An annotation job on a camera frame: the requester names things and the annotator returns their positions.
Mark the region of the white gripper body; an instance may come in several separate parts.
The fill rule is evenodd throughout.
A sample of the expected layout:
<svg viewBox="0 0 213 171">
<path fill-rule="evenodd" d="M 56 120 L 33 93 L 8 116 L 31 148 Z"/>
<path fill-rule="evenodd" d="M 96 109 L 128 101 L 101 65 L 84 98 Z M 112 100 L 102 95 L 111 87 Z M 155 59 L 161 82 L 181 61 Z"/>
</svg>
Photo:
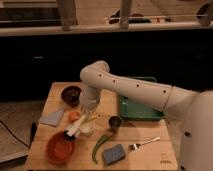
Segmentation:
<svg viewBox="0 0 213 171">
<path fill-rule="evenodd" d="M 99 101 L 95 99 L 88 99 L 85 97 L 82 97 L 80 99 L 80 104 L 82 107 L 82 113 L 86 116 L 90 116 L 97 108 Z"/>
</svg>

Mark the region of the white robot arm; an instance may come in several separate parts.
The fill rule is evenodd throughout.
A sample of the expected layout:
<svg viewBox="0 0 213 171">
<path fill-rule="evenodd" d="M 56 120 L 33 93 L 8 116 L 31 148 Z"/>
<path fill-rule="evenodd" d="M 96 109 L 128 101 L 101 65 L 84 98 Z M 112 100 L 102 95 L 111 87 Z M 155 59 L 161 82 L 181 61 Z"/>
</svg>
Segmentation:
<svg viewBox="0 0 213 171">
<path fill-rule="evenodd" d="M 110 73 L 105 61 L 96 61 L 80 71 L 84 88 L 80 104 L 93 110 L 102 89 L 143 103 L 183 120 L 179 171 L 213 171 L 213 90 L 197 92 L 176 86 L 122 77 Z"/>
</svg>

